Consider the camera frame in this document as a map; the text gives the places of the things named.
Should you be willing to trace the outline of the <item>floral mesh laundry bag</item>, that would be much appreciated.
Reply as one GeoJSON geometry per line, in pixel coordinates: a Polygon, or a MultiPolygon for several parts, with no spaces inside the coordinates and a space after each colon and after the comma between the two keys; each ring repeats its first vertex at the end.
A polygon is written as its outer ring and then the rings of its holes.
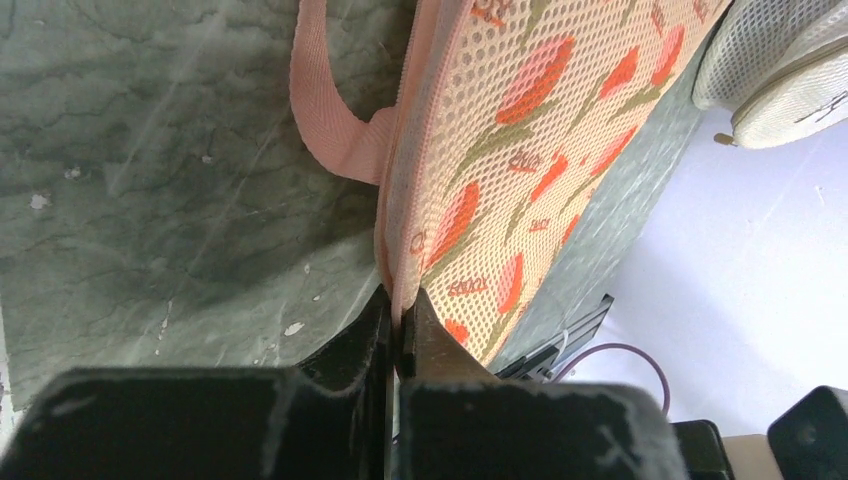
{"type": "Polygon", "coordinates": [[[421,1],[396,103],[355,116],[327,3],[299,5],[290,100],[329,172],[379,189],[375,248],[399,320],[425,290],[489,364],[611,165],[724,1],[421,1]]]}

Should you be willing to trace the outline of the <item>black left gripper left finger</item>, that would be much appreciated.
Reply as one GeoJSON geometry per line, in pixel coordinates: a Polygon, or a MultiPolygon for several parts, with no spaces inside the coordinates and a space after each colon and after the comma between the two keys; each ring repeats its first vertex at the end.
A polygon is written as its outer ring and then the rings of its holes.
{"type": "Polygon", "coordinates": [[[383,288],[284,367],[77,368],[35,398],[5,479],[385,479],[392,373],[383,288]]]}

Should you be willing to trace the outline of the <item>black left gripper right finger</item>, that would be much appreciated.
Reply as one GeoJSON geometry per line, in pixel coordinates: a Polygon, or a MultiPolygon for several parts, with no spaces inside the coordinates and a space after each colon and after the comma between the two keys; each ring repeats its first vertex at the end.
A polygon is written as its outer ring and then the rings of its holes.
{"type": "Polygon", "coordinates": [[[684,479],[674,430],[645,391],[489,372],[420,290],[399,325],[400,479],[684,479]]]}

